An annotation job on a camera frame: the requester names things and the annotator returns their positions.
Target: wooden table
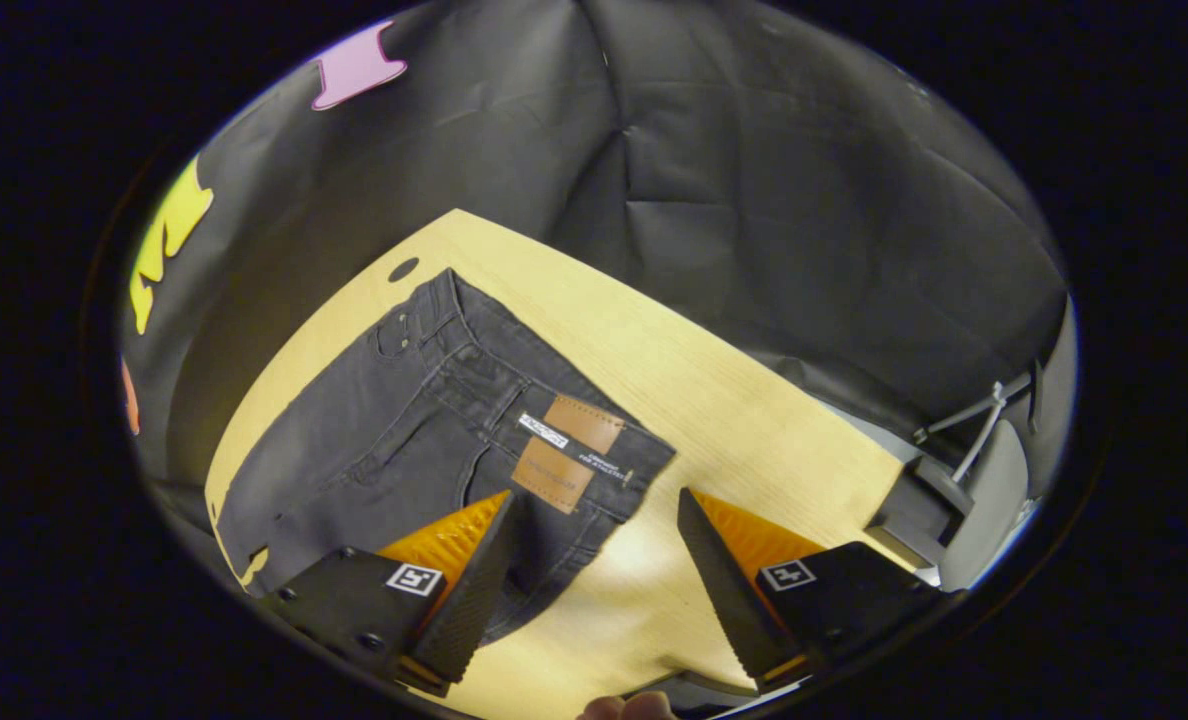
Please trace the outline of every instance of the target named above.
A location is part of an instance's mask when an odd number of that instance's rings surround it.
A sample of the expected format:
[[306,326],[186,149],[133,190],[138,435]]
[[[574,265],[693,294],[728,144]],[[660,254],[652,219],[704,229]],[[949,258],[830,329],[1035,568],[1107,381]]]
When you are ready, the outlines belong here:
[[[388,282],[410,258],[419,259],[411,274]],[[371,264],[283,346],[225,429],[207,475],[209,505],[223,507],[238,466],[301,389],[412,288],[448,266],[510,307],[677,455],[638,514],[548,611],[480,650],[463,682],[446,700],[430,700],[492,720],[554,720],[682,669],[753,688],[678,537],[682,486],[823,547],[867,542],[909,569],[862,531],[901,461],[668,307],[461,210]]]

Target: leather patch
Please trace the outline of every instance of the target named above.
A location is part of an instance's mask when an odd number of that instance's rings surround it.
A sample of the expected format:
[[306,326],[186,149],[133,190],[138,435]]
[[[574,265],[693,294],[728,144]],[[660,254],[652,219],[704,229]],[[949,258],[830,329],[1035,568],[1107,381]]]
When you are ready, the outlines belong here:
[[576,509],[576,500],[584,494],[584,486],[594,478],[594,470],[563,455],[543,438],[533,437],[518,456],[518,465],[510,478],[570,514]]
[[576,501],[594,479],[594,468],[625,478],[604,459],[581,456],[584,461],[579,462],[563,451],[571,451],[568,437],[600,454],[611,450],[625,428],[625,419],[560,394],[545,411],[543,423],[526,413],[519,422],[536,437],[527,441],[518,456],[511,479],[558,511],[570,514],[576,509]]

